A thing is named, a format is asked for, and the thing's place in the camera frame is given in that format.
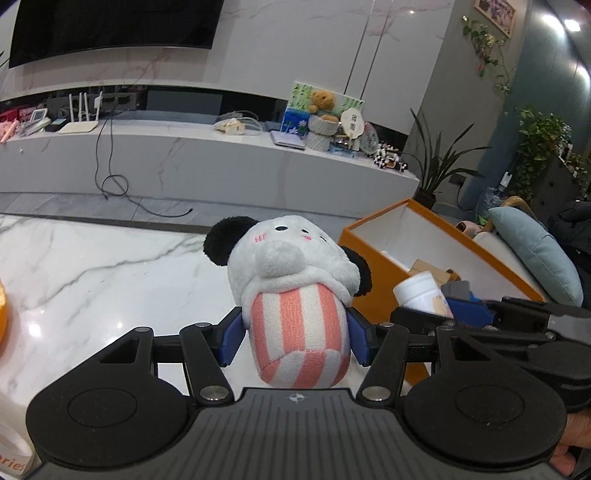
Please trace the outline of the person's right hand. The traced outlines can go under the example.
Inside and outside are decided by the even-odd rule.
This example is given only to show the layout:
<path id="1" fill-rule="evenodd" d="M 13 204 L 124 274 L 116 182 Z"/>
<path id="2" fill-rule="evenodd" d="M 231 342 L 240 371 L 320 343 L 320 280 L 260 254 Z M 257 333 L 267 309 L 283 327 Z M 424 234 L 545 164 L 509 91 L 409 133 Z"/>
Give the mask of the person's right hand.
<path id="1" fill-rule="evenodd" d="M 562 475 L 573 473 L 576 466 L 571 447 L 589 449 L 591 446 L 591 415 L 589 410 L 569 414 L 562 438 L 556 447 L 550 464 Z"/>

